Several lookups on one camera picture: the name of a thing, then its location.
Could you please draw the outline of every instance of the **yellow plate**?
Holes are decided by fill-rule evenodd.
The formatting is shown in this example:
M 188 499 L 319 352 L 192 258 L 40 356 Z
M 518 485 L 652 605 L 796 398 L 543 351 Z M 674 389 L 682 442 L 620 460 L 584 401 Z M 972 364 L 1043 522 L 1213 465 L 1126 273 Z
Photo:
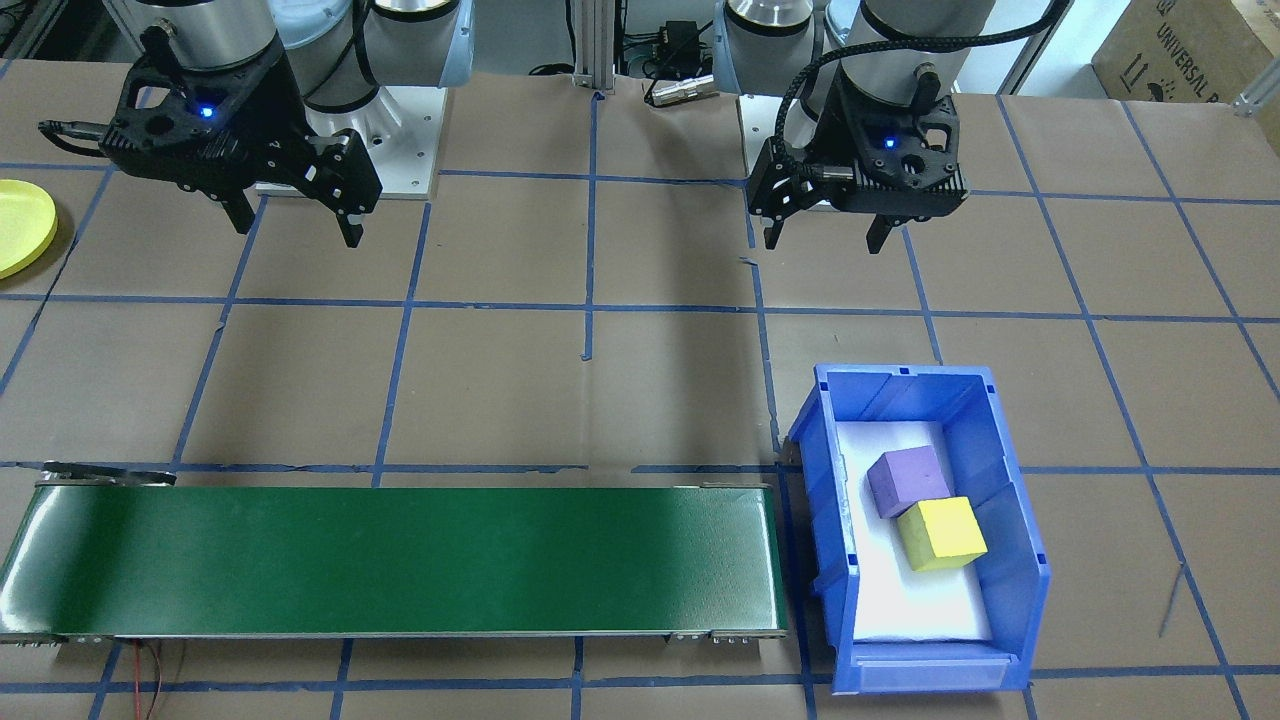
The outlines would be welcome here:
M 40 186 L 0 179 L 0 278 L 32 264 L 54 241 L 58 213 Z

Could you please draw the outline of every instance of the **blue plastic bin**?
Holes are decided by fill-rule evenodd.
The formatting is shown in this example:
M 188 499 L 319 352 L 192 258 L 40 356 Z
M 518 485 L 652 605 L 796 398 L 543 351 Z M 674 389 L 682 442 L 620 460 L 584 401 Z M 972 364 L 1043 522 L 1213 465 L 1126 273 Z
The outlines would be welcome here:
M 790 437 L 804 461 L 818 551 L 814 593 L 836 648 L 832 693 L 1019 691 L 1048 596 L 1050 568 L 987 368 L 818 365 Z M 974 561 L 991 641 L 854 641 L 858 548 L 837 421 L 936 421 L 957 495 L 969 496 L 989 551 Z

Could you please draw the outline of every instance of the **foam cube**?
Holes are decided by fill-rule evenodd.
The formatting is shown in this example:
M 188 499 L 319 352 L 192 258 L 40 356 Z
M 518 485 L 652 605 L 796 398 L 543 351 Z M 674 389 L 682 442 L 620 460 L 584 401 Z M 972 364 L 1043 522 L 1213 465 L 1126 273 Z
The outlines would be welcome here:
M 964 568 L 987 553 L 969 498 L 922 500 L 897 518 L 911 569 Z
M 881 518 L 897 518 L 922 500 L 951 497 L 938 456 L 929 446 L 892 450 L 867 470 Z

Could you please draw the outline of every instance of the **purple foam cube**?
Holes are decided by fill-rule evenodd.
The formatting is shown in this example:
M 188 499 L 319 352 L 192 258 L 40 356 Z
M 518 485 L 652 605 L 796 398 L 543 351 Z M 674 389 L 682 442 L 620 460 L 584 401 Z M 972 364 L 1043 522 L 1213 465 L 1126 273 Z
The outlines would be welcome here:
M 881 518 L 897 518 L 922 500 L 951 497 L 933 447 L 892 450 L 867 470 Z

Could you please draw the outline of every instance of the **green conveyor belt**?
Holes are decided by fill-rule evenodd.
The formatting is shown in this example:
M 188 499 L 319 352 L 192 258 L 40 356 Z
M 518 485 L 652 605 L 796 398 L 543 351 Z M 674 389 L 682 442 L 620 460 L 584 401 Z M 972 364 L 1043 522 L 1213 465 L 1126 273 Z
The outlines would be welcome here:
M 764 488 L 37 487 L 0 642 L 778 634 Z

